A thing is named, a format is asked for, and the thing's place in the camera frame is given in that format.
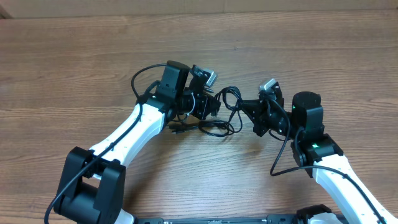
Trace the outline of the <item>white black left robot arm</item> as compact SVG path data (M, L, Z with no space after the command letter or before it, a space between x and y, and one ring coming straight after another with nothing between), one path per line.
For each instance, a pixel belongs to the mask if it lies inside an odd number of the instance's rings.
M214 71L171 60L162 67L162 78L136 96L133 112L115 131L88 150L74 147L68 153L45 223L50 212L76 223L136 222L122 208L129 164L176 116L204 120L220 108L211 95L217 79Z

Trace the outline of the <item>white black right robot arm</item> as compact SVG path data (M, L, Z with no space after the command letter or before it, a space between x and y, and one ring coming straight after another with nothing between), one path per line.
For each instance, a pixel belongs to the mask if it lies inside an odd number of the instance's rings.
M291 141L294 168L270 171L272 176L304 170L322 186L348 223L397 223L361 182L342 148L325 133L321 96L310 91L296 93L289 112L277 81L259 87L259 98L241 100L238 108L252 121L258 136L273 130Z

